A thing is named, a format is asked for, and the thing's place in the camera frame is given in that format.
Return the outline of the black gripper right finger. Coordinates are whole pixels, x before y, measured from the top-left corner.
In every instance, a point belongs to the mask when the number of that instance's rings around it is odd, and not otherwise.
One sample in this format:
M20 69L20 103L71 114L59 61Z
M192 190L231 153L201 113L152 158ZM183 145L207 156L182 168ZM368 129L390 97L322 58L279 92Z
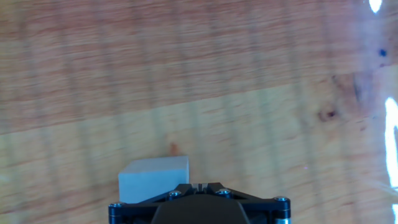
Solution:
M259 198L231 188L219 182L198 184L199 194L220 196L238 202L249 223L291 224L290 199L285 196Z

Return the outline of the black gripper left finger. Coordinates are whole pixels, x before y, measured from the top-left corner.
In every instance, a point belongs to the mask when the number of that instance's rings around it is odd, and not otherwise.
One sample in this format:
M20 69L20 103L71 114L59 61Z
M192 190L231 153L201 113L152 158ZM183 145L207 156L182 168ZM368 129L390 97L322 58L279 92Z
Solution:
M179 184L175 189L139 203L114 202L108 206L109 224L130 224L138 219L151 222L158 208L165 202L200 191L200 184Z

